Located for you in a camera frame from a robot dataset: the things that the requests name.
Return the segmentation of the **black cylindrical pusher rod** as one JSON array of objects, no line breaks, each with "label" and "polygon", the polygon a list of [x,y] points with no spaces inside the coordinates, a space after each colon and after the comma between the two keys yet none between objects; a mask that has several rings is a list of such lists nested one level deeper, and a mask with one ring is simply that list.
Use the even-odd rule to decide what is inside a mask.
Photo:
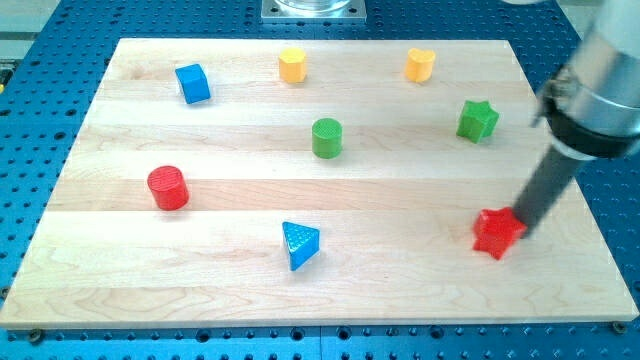
[{"label": "black cylindrical pusher rod", "polygon": [[582,165],[582,153],[559,145],[547,149],[512,206],[514,216],[527,227],[523,237],[535,232]]}]

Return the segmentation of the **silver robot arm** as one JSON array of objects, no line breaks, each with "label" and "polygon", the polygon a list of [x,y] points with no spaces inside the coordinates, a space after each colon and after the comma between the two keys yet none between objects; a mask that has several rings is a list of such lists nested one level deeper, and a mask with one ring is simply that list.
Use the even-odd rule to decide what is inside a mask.
[{"label": "silver robot arm", "polygon": [[578,170],[639,151],[639,3],[605,1],[570,59],[538,93],[551,144],[513,205],[531,235]]}]

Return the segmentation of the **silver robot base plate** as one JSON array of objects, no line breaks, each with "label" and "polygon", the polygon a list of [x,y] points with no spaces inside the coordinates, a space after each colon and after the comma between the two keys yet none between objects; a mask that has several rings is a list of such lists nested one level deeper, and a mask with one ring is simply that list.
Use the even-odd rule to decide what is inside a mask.
[{"label": "silver robot base plate", "polygon": [[330,20],[365,21],[366,18],[365,0],[261,1],[261,19],[273,23]]}]

